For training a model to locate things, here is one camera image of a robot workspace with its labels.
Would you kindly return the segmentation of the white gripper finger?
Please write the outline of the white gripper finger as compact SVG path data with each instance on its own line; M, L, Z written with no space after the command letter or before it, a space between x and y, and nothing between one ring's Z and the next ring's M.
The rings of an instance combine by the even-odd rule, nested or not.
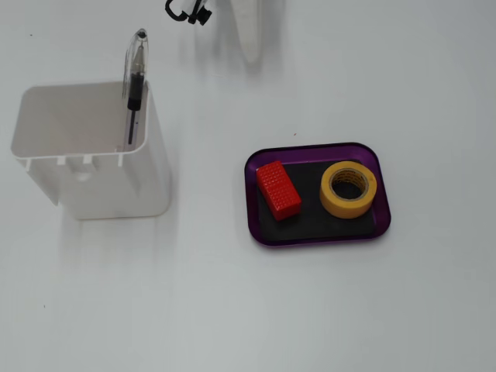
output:
M231 1L231 6L247 64L259 64L280 49L285 1Z

